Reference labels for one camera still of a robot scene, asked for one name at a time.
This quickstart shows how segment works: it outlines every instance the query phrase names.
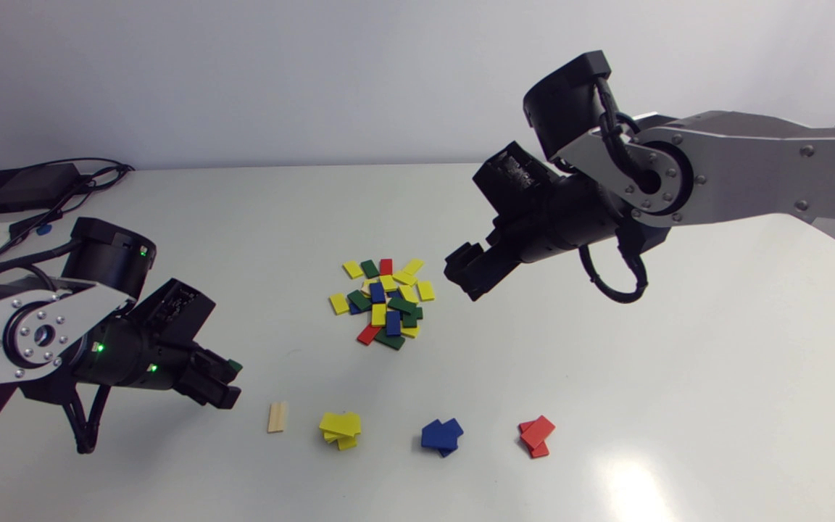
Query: blue block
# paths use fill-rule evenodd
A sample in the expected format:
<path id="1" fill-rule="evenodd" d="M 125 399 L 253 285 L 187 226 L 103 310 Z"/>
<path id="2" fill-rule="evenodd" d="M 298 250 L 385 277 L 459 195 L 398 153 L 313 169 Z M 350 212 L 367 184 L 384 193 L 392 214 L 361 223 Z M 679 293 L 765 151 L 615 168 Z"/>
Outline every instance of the blue block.
<path id="1" fill-rule="evenodd" d="M 402 312 L 399 312 L 398 310 L 389 310 L 385 312 L 385 335 L 388 335 L 388 337 L 398 337 L 401 334 Z"/>
<path id="2" fill-rule="evenodd" d="M 444 428 L 446 428 L 446 429 L 450 430 L 451 432 L 457 434 L 457 436 L 460 436 L 460 435 L 463 434 L 463 427 L 460 426 L 460 423 L 458 423 L 457 420 L 455 420 L 455 419 L 447 420 L 443 424 L 443 426 L 444 426 Z"/>
<path id="3" fill-rule="evenodd" d="M 424 429 L 421 430 L 420 445 L 423 448 L 453 452 L 457 448 L 457 437 L 457 433 L 449 428 L 444 428 L 444 424 L 438 419 L 424 426 Z"/>
<path id="4" fill-rule="evenodd" d="M 369 297 L 373 303 L 385 303 L 385 289 L 381 282 L 374 282 L 369 285 Z"/>

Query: pile of colored blocks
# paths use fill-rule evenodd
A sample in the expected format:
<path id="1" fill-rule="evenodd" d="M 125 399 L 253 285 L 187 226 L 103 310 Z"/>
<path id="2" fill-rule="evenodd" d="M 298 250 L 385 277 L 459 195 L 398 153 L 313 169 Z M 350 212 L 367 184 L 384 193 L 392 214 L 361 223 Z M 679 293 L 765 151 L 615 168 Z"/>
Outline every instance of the pile of colored blocks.
<path id="1" fill-rule="evenodd" d="M 357 341 L 370 344 L 379 341 L 396 350 L 404 346 L 404 338 L 418 337 L 418 321 L 424 318 L 420 301 L 433 301 L 435 295 L 430 281 L 418 281 L 418 271 L 424 266 L 420 259 L 412 259 L 399 271 L 392 270 L 391 259 L 382 259 L 378 268 L 370 259 L 344 263 L 344 270 L 355 280 L 365 277 L 359 290 L 350 294 L 331 295 L 331 305 L 337 315 L 369 312 L 369 324 Z"/>
<path id="2" fill-rule="evenodd" d="M 318 424 L 324 440 L 328 444 L 337 442 L 338 450 L 348 450 L 357 446 L 357 435 L 362 433 L 359 416 L 353 412 L 342 415 L 337 413 L 325 413 Z"/>

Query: white wall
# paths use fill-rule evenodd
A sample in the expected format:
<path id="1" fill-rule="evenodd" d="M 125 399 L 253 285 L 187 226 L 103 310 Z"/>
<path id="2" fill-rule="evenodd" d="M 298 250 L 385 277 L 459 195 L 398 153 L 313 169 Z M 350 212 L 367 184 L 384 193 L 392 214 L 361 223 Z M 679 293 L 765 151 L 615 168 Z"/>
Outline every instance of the white wall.
<path id="1" fill-rule="evenodd" d="M 539 152 L 521 97 L 592 49 L 626 112 L 835 123 L 829 0 L 0 0 L 0 167 Z"/>

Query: power adapter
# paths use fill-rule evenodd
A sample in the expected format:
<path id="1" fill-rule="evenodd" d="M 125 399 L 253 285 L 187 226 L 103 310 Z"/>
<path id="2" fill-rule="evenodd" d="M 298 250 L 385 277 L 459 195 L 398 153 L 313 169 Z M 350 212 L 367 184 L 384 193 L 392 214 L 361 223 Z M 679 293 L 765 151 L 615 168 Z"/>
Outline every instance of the power adapter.
<path id="1" fill-rule="evenodd" d="M 73 163 L 0 170 L 0 214 L 51 209 L 79 187 Z"/>

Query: yellow block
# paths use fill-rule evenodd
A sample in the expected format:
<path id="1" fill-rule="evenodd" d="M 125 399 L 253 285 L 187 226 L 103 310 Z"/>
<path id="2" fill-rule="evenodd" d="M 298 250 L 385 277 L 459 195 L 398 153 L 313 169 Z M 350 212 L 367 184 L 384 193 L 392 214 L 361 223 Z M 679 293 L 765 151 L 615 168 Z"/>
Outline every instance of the yellow block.
<path id="1" fill-rule="evenodd" d="M 348 450 L 351 448 L 355 448 L 357 446 L 357 437 L 355 436 L 344 436 L 340 439 L 337 439 L 337 449 L 338 450 Z"/>
<path id="2" fill-rule="evenodd" d="M 433 301 L 437 298 L 433 293 L 433 286 L 430 281 L 421 281 L 417 284 L 417 293 L 421 301 Z"/>
<path id="3" fill-rule="evenodd" d="M 395 272 L 394 274 L 391 274 L 391 278 L 393 278 L 395 281 L 400 282 L 401 284 L 414 284 L 415 282 L 418 282 L 418 278 L 412 276 L 411 274 L 405 271 Z"/>
<path id="4" fill-rule="evenodd" d="M 418 270 L 420 270 L 420 268 L 423 267 L 423 266 L 424 266 L 424 262 L 421 261 L 420 259 L 412 259 L 411 261 L 408 261 L 408 264 L 404 266 L 402 271 L 405 274 L 410 274 L 410 275 L 414 276 L 414 275 L 418 274 Z"/>
<path id="5" fill-rule="evenodd" d="M 325 413 L 321 418 L 321 424 L 318 424 L 321 431 L 329 431 L 342 436 L 356 436 L 361 432 L 359 416 L 353 412 L 347 412 L 342 415 L 337 413 Z"/>
<path id="6" fill-rule="evenodd" d="M 336 315 L 350 311 L 350 304 L 347 304 L 347 298 L 343 294 L 331 295 L 331 307 L 334 307 L 334 314 Z"/>
<path id="7" fill-rule="evenodd" d="M 372 325 L 385 326 L 385 303 L 372 304 Z"/>
<path id="8" fill-rule="evenodd" d="M 398 285 L 395 284 L 395 280 L 392 280 L 391 276 L 379 276 L 378 280 L 382 283 L 382 288 L 385 291 L 392 291 L 398 288 Z"/>
<path id="9" fill-rule="evenodd" d="M 418 295 L 415 294 L 415 287 L 408 285 L 408 284 L 401 284 L 398 285 L 398 291 L 402 293 L 402 297 L 404 297 L 405 301 L 411 301 L 412 303 L 417 303 Z"/>
<path id="10" fill-rule="evenodd" d="M 347 275 L 350 276 L 352 280 L 362 277 L 362 268 L 359 263 L 355 261 L 347 261 L 344 263 L 344 270 L 347 271 Z"/>
<path id="11" fill-rule="evenodd" d="M 369 285 L 374 282 L 378 282 L 378 278 L 371 278 L 371 280 L 365 280 L 365 282 L 362 284 L 362 288 L 360 289 L 360 291 L 363 294 L 367 295 L 367 297 L 370 297 L 372 293 L 371 291 L 369 291 Z"/>

